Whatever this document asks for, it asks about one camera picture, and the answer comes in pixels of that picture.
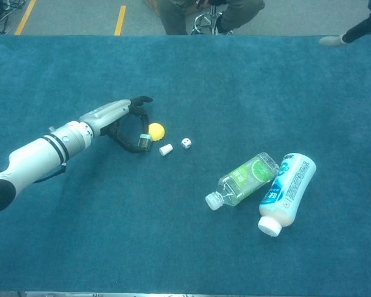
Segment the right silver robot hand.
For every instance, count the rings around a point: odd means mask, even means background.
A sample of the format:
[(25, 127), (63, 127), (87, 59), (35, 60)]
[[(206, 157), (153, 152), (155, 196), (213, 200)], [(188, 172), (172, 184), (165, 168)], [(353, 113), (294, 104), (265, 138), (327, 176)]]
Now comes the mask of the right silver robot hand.
[(363, 36), (371, 34), (371, 1), (368, 2), (367, 7), (370, 11), (369, 16), (357, 25), (350, 28), (342, 35), (330, 35), (319, 39), (318, 43), (323, 46), (339, 47), (348, 45)]

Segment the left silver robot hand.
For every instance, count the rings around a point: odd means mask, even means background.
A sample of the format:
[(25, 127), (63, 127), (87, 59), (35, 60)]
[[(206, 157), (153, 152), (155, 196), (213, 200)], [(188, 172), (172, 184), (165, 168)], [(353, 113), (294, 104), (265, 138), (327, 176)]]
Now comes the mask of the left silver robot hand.
[[(82, 115), (79, 121), (90, 126), (94, 137), (108, 136), (130, 153), (148, 152), (151, 149), (152, 137), (149, 134), (148, 115), (142, 105), (152, 101), (148, 96), (113, 101)], [(121, 132), (120, 122), (127, 114), (133, 114), (142, 121), (143, 132), (137, 145), (132, 144)]]

